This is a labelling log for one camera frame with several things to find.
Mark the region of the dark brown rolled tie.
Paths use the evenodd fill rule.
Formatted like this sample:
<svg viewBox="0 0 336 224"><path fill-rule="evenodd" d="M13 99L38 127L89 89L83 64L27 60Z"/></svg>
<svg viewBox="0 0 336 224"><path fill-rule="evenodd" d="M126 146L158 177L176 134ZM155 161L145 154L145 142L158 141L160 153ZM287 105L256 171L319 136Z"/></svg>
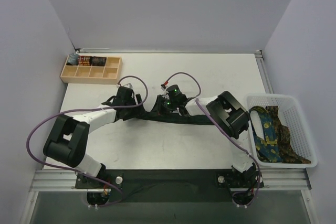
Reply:
<svg viewBox="0 0 336 224"><path fill-rule="evenodd" d="M104 67L106 65L106 60L106 57L92 56L91 65L96 67Z"/></svg>

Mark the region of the red patterned rolled tie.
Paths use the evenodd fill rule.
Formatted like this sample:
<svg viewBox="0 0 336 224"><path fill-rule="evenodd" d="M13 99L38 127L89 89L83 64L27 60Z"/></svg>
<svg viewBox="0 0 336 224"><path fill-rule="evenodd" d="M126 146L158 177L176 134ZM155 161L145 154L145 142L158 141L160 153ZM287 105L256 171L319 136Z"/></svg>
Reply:
<svg viewBox="0 0 336 224"><path fill-rule="evenodd" d="M79 66L91 66L92 57L91 56L78 56L77 58Z"/></svg>

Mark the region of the grey rolled tie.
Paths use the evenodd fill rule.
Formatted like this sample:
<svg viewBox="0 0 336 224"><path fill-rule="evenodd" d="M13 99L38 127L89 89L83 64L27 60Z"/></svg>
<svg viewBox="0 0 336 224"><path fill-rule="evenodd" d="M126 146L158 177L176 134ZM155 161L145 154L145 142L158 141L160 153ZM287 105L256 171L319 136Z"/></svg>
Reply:
<svg viewBox="0 0 336 224"><path fill-rule="evenodd" d="M78 65L78 57L79 55L76 53L72 53L68 56L66 65L67 66L77 66Z"/></svg>

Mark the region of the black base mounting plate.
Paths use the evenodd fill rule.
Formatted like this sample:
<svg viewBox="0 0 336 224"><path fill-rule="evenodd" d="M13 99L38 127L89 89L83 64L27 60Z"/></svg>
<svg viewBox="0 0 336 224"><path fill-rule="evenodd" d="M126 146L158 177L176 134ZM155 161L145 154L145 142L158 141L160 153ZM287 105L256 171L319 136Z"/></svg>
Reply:
<svg viewBox="0 0 336 224"><path fill-rule="evenodd" d="M82 174L76 189L86 189L90 203L214 203L250 202L264 183L260 172L230 169L128 169L106 170L98 182Z"/></svg>

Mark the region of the dark green tie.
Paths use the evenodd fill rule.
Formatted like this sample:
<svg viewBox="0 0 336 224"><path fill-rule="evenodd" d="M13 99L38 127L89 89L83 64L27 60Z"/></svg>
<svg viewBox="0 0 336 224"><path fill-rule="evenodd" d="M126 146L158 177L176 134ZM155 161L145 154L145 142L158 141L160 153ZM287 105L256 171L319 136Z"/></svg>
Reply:
<svg viewBox="0 0 336 224"><path fill-rule="evenodd" d="M145 121L170 123L170 124L213 125L210 119L204 114L195 116L182 116L177 113L169 113L165 115L165 114L155 114L147 112L143 114L138 114L131 118Z"/></svg>

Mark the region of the brown green patterned tie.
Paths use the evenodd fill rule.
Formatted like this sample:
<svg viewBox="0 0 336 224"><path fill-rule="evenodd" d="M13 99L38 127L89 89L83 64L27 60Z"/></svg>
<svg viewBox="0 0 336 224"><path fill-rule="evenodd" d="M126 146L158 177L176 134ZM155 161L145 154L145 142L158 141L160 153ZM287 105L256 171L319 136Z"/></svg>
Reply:
<svg viewBox="0 0 336 224"><path fill-rule="evenodd" d="M291 147L290 131L287 126L282 125L278 112L278 106L266 106L277 137L279 154L283 163L288 164L311 164L311 161L298 155Z"/></svg>

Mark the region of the wooden compartment organizer box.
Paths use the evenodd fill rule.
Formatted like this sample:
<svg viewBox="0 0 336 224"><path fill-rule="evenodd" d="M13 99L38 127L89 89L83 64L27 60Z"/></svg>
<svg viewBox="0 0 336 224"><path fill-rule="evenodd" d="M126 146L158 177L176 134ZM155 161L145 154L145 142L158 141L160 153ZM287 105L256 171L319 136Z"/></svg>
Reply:
<svg viewBox="0 0 336 224"><path fill-rule="evenodd" d="M60 78L64 83L81 83L81 84L117 84L120 79L122 58L111 56L106 57L104 67L96 66L63 66Z"/></svg>

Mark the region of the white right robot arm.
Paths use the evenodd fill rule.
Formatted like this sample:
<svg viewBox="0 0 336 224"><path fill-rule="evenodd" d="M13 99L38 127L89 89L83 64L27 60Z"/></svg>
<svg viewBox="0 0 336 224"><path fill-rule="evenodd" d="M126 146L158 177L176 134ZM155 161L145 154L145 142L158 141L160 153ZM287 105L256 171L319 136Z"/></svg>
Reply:
<svg viewBox="0 0 336 224"><path fill-rule="evenodd" d="M179 86L161 85L164 94L158 95L150 114L164 123L216 125L229 137L233 156L233 181L239 187L251 182L255 162L243 147L239 135L248 130L250 116L243 105L228 91L210 98L188 98Z"/></svg>

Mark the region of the blue yellow patterned tie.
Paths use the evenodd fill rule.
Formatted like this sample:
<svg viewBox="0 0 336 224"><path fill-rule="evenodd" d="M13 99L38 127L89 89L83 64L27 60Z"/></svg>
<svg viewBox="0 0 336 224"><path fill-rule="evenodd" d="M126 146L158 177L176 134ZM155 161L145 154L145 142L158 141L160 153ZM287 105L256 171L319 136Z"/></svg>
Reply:
<svg viewBox="0 0 336 224"><path fill-rule="evenodd" d="M249 110L251 118L252 112L256 112L258 114L263 133L263 137L259 137L257 135L256 128L252 126L254 143L258 158L262 162L266 163L282 163L278 146L278 139L269 112L261 106L254 106Z"/></svg>

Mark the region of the white plastic basket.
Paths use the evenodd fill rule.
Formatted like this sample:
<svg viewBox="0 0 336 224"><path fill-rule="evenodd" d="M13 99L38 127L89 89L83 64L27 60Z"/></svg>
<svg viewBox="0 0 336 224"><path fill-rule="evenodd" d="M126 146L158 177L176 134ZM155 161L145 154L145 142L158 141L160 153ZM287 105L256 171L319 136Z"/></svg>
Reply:
<svg viewBox="0 0 336 224"><path fill-rule="evenodd" d="M264 168L316 167L317 155L297 100L288 95L251 93L245 96L250 115L252 153Z"/></svg>

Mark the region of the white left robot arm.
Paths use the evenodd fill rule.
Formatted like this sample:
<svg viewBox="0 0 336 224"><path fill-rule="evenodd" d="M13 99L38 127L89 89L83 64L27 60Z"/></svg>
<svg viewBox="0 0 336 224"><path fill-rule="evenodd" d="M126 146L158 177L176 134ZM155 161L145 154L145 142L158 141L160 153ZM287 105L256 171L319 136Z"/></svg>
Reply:
<svg viewBox="0 0 336 224"><path fill-rule="evenodd" d="M57 116L43 154L88 175L87 182L92 187L102 187L106 183L106 167L86 153L89 134L107 124L138 116L143 109L141 102L141 95L133 89L119 87L116 95L102 102L96 111Z"/></svg>

